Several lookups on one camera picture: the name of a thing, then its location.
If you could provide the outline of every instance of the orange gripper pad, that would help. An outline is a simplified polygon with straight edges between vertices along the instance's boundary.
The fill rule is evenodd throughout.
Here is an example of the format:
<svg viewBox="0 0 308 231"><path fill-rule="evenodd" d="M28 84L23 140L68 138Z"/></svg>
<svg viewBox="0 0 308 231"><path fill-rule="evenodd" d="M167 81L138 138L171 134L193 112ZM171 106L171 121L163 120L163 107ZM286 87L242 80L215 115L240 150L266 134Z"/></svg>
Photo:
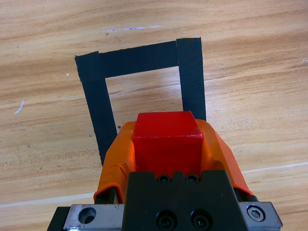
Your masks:
<svg viewBox="0 0 308 231"><path fill-rule="evenodd" d="M203 136L200 173L204 170L224 169L234 188L253 195L247 187L231 149L209 123L199 119L196 119L196 122ZM135 124L136 122L127 122L110 146L94 200L105 190L116 187L119 202L125 202L128 175L136 171L135 150L132 142Z"/></svg>
<svg viewBox="0 0 308 231"><path fill-rule="evenodd" d="M105 190L116 187L119 203L124 203L128 175L136 171L135 150L132 141L136 122L127 122L106 153L101 179L96 196Z"/></svg>
<svg viewBox="0 0 308 231"><path fill-rule="evenodd" d="M234 188L253 195L253 192L247 187L231 149L209 123L200 119L196 119L196 122L203 135L201 172L204 170L224 169L227 171Z"/></svg>

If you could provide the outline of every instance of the black tape square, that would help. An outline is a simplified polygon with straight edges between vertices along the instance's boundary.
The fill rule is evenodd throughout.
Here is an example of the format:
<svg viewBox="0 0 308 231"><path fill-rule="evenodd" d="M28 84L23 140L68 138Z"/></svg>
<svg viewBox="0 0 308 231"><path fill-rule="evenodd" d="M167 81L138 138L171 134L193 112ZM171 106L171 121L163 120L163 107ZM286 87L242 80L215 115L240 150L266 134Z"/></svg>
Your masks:
<svg viewBox="0 0 308 231"><path fill-rule="evenodd" d="M200 38L76 56L101 161L117 136L105 78L179 66L184 111L206 120L203 59Z"/></svg>

